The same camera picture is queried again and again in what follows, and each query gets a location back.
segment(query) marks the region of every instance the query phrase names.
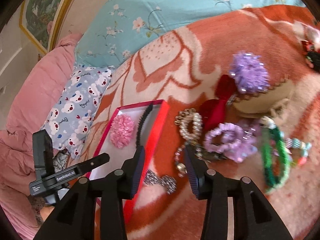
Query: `red box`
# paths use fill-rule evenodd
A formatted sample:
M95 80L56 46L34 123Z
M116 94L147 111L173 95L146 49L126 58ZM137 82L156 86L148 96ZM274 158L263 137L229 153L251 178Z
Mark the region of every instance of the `red box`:
M139 189L137 194L132 200L126 200L124 202L124 221L127 223L130 220L130 217L132 215L133 207L137 201L137 197L139 195L141 186L143 184L143 179L147 173L151 158L155 152L156 145L158 143L158 140L160 138L162 128L165 123L165 119L167 117L168 111L169 111L169 105L166 101L163 99L161 100L154 100L154 101L148 101L148 102L142 102L127 106L121 106L118 107L115 112L113 113L102 137L98 144L98 147L96 151L94 152L94 157L101 154L101 153L108 153L110 155L110 161L108 163L105 163L104 165L92 170L89 172L86 176L90 179L100 179L105 177L110 172L120 169L123 162L126 159L130 159L133 157L135 150L136 150L136 132L139 124L140 117L144 113L145 109L150 105L153 104L153 110L148 115L146 121L144 122L144 125L142 127L141 132L141 145L145 147L145 163L143 166L141 181L139 185ZM116 148L110 141L110 135L109 130L111 127L111 123L119 114L128 114L131 119L134 121L135 124L135 131L134 131L134 138L130 141L129 145L118 149ZM100 205L101 200L97 199L97 204Z

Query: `wall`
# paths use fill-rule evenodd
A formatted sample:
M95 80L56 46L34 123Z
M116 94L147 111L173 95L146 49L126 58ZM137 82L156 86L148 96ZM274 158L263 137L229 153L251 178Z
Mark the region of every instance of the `wall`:
M65 17L58 39L70 33L84 33L108 0L74 0Z
M0 33L0 129L4 128L11 103L39 54L19 28L20 10L19 7Z

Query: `orange blanket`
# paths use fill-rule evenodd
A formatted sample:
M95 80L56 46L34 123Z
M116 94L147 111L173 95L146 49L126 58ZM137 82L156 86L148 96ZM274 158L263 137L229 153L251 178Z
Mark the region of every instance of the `orange blanket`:
M165 99L171 107L150 169L160 176L175 177L178 188L167 195L161 186L143 187L127 225L129 239L200 238L205 201L197 201L188 179L177 175L173 157L183 140L173 122L178 111L198 109L205 100L214 98L217 80L228 72L232 54L240 50L262 56L271 85L287 74L297 87L289 118L280 128L290 137L311 142L313 147L308 162L293 168L285 186L268 199L295 240L307 233L320 214L320 74L306 66L299 41L304 38L304 30L294 21L313 25L306 8L285 5L249 8L200 20L151 42L114 73L81 160L92 157L116 107L155 99ZM233 117L232 111L228 113L229 120ZM212 167L229 178L249 176L264 189L259 154L241 164L227 160Z

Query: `silver bow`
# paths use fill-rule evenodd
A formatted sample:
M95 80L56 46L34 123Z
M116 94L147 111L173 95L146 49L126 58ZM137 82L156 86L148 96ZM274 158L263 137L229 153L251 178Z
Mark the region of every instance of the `silver bow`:
M158 177L153 171L147 170L146 177L144 178L144 183L147 185L159 184L166 188L167 194L170 195L177 189L177 181L168 175Z

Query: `gold picture frame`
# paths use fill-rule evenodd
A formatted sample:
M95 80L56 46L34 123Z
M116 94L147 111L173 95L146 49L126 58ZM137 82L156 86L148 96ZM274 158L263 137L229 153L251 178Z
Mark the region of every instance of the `gold picture frame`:
M42 54L53 50L73 0L24 0L19 27Z

